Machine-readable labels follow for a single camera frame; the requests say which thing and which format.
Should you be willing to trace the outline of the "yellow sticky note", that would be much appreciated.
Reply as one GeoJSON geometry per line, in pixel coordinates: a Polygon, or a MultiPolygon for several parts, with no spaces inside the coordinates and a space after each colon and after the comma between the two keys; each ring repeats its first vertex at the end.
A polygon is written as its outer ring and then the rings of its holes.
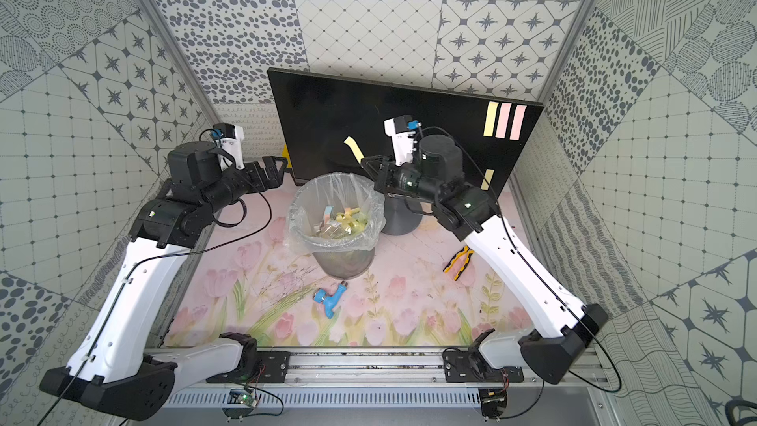
{"type": "Polygon", "coordinates": [[[349,147],[357,163],[362,164],[365,156],[357,141],[352,136],[348,136],[343,143],[349,147]]]}
{"type": "Polygon", "coordinates": [[[494,170],[493,169],[487,169],[486,172],[485,172],[485,174],[484,174],[484,176],[483,176],[483,180],[482,180],[482,183],[481,183],[481,189],[483,191],[488,191],[488,189],[490,189],[490,185],[492,183],[493,176],[494,176],[494,170]]]}
{"type": "Polygon", "coordinates": [[[486,118],[484,122],[483,136],[493,137],[496,126],[500,104],[498,102],[489,102],[487,106],[486,118]]]}

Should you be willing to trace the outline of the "pink sticky note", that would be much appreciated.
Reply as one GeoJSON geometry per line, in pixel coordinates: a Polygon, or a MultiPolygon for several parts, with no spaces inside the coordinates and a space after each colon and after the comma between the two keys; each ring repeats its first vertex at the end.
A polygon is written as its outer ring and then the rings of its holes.
{"type": "Polygon", "coordinates": [[[511,127],[510,140],[519,140],[522,133],[522,123],[524,122],[524,115],[526,114],[525,105],[517,105],[515,108],[513,123],[511,127]]]}
{"type": "Polygon", "coordinates": [[[496,125],[495,137],[505,139],[507,137],[508,126],[510,121],[511,104],[502,103],[500,106],[498,121],[496,125]]]}

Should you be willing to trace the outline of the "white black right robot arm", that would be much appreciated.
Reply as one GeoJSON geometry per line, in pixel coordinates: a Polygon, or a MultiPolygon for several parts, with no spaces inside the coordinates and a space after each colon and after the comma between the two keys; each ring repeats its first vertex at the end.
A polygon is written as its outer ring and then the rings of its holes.
{"type": "Polygon", "coordinates": [[[445,135],[417,139],[412,132],[392,136],[394,154],[353,154],[384,195],[427,202],[437,222],[473,250],[499,276],[533,324],[520,338],[485,333],[476,341],[480,367],[507,366],[506,347],[518,345],[526,366],[547,384],[557,385],[595,341],[608,321],[605,309],[586,304],[562,286],[524,247],[495,197],[466,180],[463,151],[445,135]]]}

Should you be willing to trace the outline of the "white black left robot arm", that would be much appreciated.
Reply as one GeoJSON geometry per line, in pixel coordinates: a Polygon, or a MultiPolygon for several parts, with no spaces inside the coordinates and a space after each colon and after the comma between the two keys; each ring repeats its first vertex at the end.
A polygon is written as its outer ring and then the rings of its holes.
{"type": "Polygon", "coordinates": [[[150,355],[145,347],[165,297],[202,232],[222,209],[284,181],[288,161],[246,164],[228,144],[187,142],[168,155],[171,177],[139,211],[116,282],[94,325],[64,367],[43,374],[39,389],[57,400],[126,420],[153,416],[170,395],[206,380],[247,381],[259,369],[257,342],[222,333],[205,345],[150,355]]]}

